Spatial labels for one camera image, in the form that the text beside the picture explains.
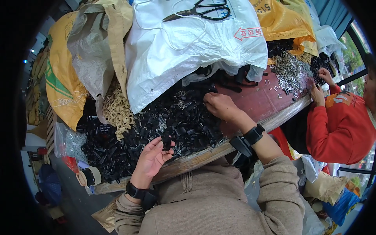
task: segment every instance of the red table surface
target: red table surface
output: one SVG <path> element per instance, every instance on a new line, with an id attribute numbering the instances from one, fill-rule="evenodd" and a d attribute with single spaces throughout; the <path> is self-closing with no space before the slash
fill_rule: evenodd
<path id="1" fill-rule="evenodd" d="M 265 70 L 265 73 L 268 73 L 268 76 L 263 76 L 262 80 L 258 83 L 258 86 L 241 86 L 241 89 L 243 90 L 241 93 L 236 93 L 219 85 L 216 85 L 215 87 L 218 89 L 219 93 L 230 96 L 236 106 L 245 111 L 255 122 L 258 122 L 287 108 L 293 103 L 292 99 L 294 98 L 293 94 L 286 95 L 286 93 L 279 88 L 277 89 L 278 91 L 274 90 L 274 86 L 279 87 L 279 80 L 275 73 L 271 72 L 269 66 Z M 265 83 L 266 79 L 270 81 L 270 84 Z M 229 138 L 233 137 L 233 135 L 239 131 L 234 124 L 224 121 L 221 123 L 220 128 L 223 135 Z"/>

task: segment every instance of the sweater sleeve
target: sweater sleeve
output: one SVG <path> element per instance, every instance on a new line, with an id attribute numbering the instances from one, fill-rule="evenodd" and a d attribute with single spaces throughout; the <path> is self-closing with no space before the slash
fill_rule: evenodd
<path id="1" fill-rule="evenodd" d="M 330 91 L 330 94 L 333 95 L 333 94 L 336 94 L 336 93 L 340 93 L 341 92 L 341 88 L 336 85 L 336 86 L 329 86 L 329 91 Z"/>
<path id="2" fill-rule="evenodd" d="M 311 117 L 311 155 L 315 160 L 327 163 L 347 163 L 353 151 L 353 139 L 344 124 L 328 133 L 326 108 L 315 107 Z"/>
<path id="3" fill-rule="evenodd" d="M 301 235 L 305 207 L 299 198 L 297 169 L 286 156 L 264 165 L 257 199 L 269 228 L 276 235 Z"/>
<path id="4" fill-rule="evenodd" d="M 145 216 L 144 210 L 138 204 L 129 201 L 123 193 L 116 200 L 117 210 L 115 211 L 115 230 L 119 235 L 138 234 L 142 220 Z"/>

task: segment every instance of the hand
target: hand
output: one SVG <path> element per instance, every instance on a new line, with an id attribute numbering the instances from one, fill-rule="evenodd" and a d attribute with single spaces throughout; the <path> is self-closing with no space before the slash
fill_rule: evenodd
<path id="1" fill-rule="evenodd" d="M 235 119 L 243 113 L 243 111 L 234 104 L 231 97 L 224 94 L 213 92 L 206 93 L 204 102 L 209 112 L 225 121 L 235 121 Z"/>
<path id="2" fill-rule="evenodd" d="M 311 97 L 313 101 L 316 103 L 316 106 L 325 107 L 325 96 L 324 96 L 323 89 L 321 87 L 317 88 L 316 83 L 313 83 L 312 90 L 311 90 Z"/>
<path id="3" fill-rule="evenodd" d="M 318 70 L 318 76 L 323 79 L 329 86 L 336 86 L 335 82 L 330 75 L 330 72 L 326 68 L 320 68 Z"/>
<path id="4" fill-rule="evenodd" d="M 163 163 L 171 159 L 174 150 L 162 151 L 163 142 L 161 137 L 148 143 L 138 158 L 137 166 L 132 174 L 130 182 L 139 189 L 148 189 L 153 177 L 159 172 Z"/>

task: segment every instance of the beige sweater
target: beige sweater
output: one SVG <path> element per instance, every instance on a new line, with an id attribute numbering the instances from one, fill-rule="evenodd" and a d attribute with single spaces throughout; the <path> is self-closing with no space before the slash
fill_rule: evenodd
<path id="1" fill-rule="evenodd" d="M 305 208 L 297 192 L 297 169 L 281 156 L 264 165 L 257 203 L 247 204 L 238 169 L 224 158 L 159 185 L 160 203 L 146 215 L 124 194 L 116 202 L 118 234 L 301 235 Z"/>

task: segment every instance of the orange bag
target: orange bag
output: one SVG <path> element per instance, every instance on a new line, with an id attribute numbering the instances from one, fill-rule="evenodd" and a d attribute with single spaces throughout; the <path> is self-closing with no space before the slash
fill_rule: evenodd
<path id="1" fill-rule="evenodd" d="M 304 51 L 304 41 L 316 42 L 311 25 L 297 12 L 276 0 L 249 0 L 260 21 L 266 41 L 295 38 L 293 55 Z"/>

